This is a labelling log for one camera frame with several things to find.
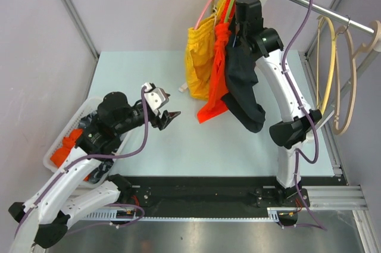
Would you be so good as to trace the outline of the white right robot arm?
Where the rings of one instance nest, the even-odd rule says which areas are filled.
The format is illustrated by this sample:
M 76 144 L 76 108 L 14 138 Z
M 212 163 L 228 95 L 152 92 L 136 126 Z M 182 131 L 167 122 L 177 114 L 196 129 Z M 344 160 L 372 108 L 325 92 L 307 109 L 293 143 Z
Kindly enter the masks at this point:
M 269 128 L 279 153 L 276 179 L 280 188 L 274 191 L 274 198 L 279 205 L 288 206 L 296 199 L 294 188 L 301 180 L 296 155 L 322 114 L 303 98 L 278 32 L 264 27 L 261 1 L 236 0 L 229 29 L 234 26 L 238 32 L 230 37 L 226 47 L 224 75 L 228 93 L 222 100 L 247 130 L 258 133 L 266 112 L 255 98 L 254 86 L 258 83 L 255 69 L 266 78 L 281 116 L 281 121 Z

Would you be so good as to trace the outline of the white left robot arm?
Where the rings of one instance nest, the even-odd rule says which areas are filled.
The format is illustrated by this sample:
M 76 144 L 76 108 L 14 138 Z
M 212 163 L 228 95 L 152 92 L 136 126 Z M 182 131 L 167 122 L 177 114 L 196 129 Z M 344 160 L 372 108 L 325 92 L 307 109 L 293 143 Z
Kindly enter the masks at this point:
M 98 105 L 91 123 L 83 129 L 69 155 L 39 192 L 26 202 L 13 203 L 8 211 L 18 223 L 10 252 L 30 252 L 34 244 L 50 248 L 72 226 L 97 209 L 125 205 L 132 197 L 132 186 L 121 175 L 112 175 L 89 192 L 71 198 L 78 185 L 106 160 L 115 161 L 139 154 L 147 142 L 148 127 L 164 130 L 180 112 L 161 112 L 169 94 L 148 83 L 141 99 L 130 105 L 122 92 L 111 92 Z M 121 137 L 140 126 L 145 128 L 141 146 L 128 154 L 113 152 Z

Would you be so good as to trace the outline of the dark navy shorts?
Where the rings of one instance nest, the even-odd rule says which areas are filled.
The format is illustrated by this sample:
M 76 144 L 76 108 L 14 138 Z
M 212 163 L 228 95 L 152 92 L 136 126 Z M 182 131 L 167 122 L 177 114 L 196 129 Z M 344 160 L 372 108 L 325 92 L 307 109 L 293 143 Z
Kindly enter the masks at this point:
M 231 51 L 233 36 L 226 46 L 225 81 L 228 93 L 222 97 L 228 110 L 250 132 L 262 130 L 266 120 L 266 111 L 257 102 L 254 86 L 258 77 L 254 70 L 255 55 L 245 55 L 243 51 Z

